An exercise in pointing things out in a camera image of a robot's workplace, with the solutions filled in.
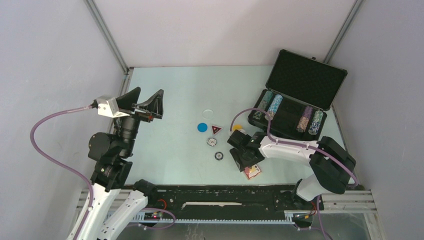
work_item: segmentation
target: white table surface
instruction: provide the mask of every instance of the white table surface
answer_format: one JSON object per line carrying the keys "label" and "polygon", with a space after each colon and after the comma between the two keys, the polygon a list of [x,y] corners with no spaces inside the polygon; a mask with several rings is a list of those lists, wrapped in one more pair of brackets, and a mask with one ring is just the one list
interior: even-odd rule
{"label": "white table surface", "polygon": [[[164,112],[163,119],[140,124],[126,183],[145,179],[157,185],[270,185],[294,184],[310,176],[312,170],[306,166],[269,158],[258,164],[262,173],[247,180],[230,155],[231,121],[254,106],[271,70],[268,65],[135,68],[129,90],[141,87],[138,101],[143,102],[163,89]],[[206,109],[213,110],[212,119],[202,117]],[[343,146],[333,111],[326,113],[321,136],[332,137]],[[248,123],[248,114],[235,123],[252,135],[260,129]],[[208,124],[208,130],[199,132],[199,123]],[[206,144],[212,137],[211,124],[224,127],[215,137],[215,147]],[[216,152],[224,154],[223,160],[215,160]]]}

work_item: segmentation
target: blue disc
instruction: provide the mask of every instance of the blue disc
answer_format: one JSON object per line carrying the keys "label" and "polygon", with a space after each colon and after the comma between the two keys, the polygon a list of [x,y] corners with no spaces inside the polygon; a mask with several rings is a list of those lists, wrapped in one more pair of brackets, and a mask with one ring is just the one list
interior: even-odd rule
{"label": "blue disc", "polygon": [[206,132],[206,130],[208,130],[208,125],[206,125],[206,123],[199,123],[199,125],[197,125],[197,130],[199,130],[199,132],[204,133]]}

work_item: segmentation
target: yellow object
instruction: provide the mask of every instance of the yellow object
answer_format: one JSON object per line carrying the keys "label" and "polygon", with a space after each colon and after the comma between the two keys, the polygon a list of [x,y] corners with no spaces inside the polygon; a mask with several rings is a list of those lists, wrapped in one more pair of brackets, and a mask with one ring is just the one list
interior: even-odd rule
{"label": "yellow object", "polygon": [[243,129],[242,125],[240,125],[240,124],[236,124],[236,125],[234,125],[234,126],[232,127],[232,130],[233,130],[233,131],[234,131],[234,130],[240,130],[240,129]]}

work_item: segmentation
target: small round token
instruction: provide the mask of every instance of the small round token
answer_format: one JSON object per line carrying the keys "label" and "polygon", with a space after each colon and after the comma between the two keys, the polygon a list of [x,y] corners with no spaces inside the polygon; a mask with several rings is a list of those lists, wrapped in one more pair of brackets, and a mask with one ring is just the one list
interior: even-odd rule
{"label": "small round token", "polygon": [[206,143],[211,147],[215,147],[218,142],[215,138],[210,137],[210,138],[207,139]]}
{"label": "small round token", "polygon": [[220,161],[223,158],[224,158],[224,154],[222,152],[218,151],[218,152],[215,153],[215,159],[216,160]]}
{"label": "small round token", "polygon": [[240,129],[243,129],[243,126],[242,126],[242,125],[240,125],[240,124],[236,124],[236,125],[234,125],[234,126],[232,127],[232,131],[234,131],[234,130],[240,130]]}
{"label": "small round token", "polygon": [[197,130],[201,133],[204,133],[206,130],[208,130],[208,125],[204,122],[199,123],[199,125],[197,125]]}
{"label": "small round token", "polygon": [[201,115],[205,119],[212,119],[214,117],[214,111],[212,111],[211,109],[206,109],[201,113]]}

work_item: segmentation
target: blue poker chip stack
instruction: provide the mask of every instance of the blue poker chip stack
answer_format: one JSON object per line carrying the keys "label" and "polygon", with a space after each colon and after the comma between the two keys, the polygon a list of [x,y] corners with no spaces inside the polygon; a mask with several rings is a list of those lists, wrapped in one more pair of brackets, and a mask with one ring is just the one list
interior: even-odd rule
{"label": "blue poker chip stack", "polygon": [[324,113],[322,111],[316,111],[313,115],[312,122],[309,127],[309,134],[310,135],[317,135],[318,131],[320,130],[321,121],[323,120]]}
{"label": "blue poker chip stack", "polygon": [[266,120],[272,120],[274,118],[282,101],[283,101],[283,96],[281,96],[280,94],[275,95],[274,100],[272,100],[271,106],[269,106],[267,111],[270,116],[270,119],[268,119],[268,117],[265,116]]}
{"label": "blue poker chip stack", "polygon": [[[265,110],[268,106],[268,103],[270,103],[271,99],[273,98],[273,92],[272,91],[266,91],[265,95],[263,95],[262,100],[259,103],[259,106],[257,106],[258,109]],[[253,117],[257,120],[261,119],[263,113],[261,111],[256,111],[253,115]]]}

